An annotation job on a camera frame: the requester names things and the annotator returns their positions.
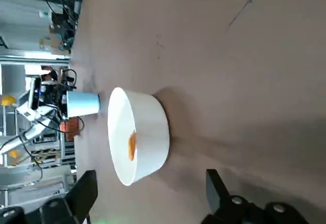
paper cup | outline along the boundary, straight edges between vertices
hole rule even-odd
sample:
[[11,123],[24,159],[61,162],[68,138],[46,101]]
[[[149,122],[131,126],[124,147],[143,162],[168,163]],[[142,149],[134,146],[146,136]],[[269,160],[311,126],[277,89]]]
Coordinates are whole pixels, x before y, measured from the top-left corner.
[[85,116],[96,114],[100,110],[98,94],[67,92],[67,116]]

brown tabletop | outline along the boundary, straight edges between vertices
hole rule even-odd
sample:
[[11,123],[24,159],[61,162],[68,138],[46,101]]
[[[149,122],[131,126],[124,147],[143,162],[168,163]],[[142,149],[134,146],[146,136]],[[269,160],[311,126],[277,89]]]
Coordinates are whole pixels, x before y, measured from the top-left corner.
[[[213,168],[231,193],[259,206],[286,201],[322,223],[325,1],[84,0],[72,67],[101,111],[85,117],[75,146],[78,174],[98,174],[93,222],[200,223]],[[170,121],[167,163],[130,187],[108,146],[116,86],[153,94]]]

screw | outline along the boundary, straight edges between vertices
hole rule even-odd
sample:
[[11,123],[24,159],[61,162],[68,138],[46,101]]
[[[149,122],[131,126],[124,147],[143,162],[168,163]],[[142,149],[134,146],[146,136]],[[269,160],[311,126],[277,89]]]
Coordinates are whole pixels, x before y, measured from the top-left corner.
[[5,212],[2,216],[4,218],[6,218],[7,216],[12,215],[13,213],[15,213],[15,211],[14,210],[10,210],[10,211]]
[[50,207],[50,208],[53,208],[53,207],[55,207],[55,206],[57,206],[57,205],[58,205],[58,202],[53,201],[53,202],[51,202],[51,203],[49,204],[49,207]]
[[239,197],[233,197],[232,202],[235,203],[236,205],[241,205],[242,204],[242,199]]
[[285,211],[284,207],[282,205],[274,205],[274,210],[279,213],[283,213]]

orange food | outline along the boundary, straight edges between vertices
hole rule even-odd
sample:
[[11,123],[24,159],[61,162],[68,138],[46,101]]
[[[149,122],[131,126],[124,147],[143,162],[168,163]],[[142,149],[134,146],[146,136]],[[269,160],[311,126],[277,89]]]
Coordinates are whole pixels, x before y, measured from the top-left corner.
[[133,131],[128,142],[128,156],[131,161],[134,160],[134,152],[136,150],[136,132]]

black mount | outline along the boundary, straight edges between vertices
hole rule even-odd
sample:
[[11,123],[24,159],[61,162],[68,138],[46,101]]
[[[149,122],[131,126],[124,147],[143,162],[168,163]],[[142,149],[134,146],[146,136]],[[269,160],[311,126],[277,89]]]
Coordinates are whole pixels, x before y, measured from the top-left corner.
[[[213,214],[202,224],[308,224],[288,204],[272,202],[261,209],[241,196],[230,195],[216,170],[206,171],[206,195]],[[3,209],[0,224],[83,223],[96,198],[96,173],[86,171],[64,198],[50,199],[26,215],[21,207]]]
[[96,172],[86,171],[63,198],[49,199],[33,212],[25,215],[21,207],[0,210],[0,224],[83,223],[96,198]]
[[271,202],[261,209],[241,196],[230,195],[216,170],[206,171],[206,196],[214,214],[207,215],[202,224],[308,224],[288,204]]

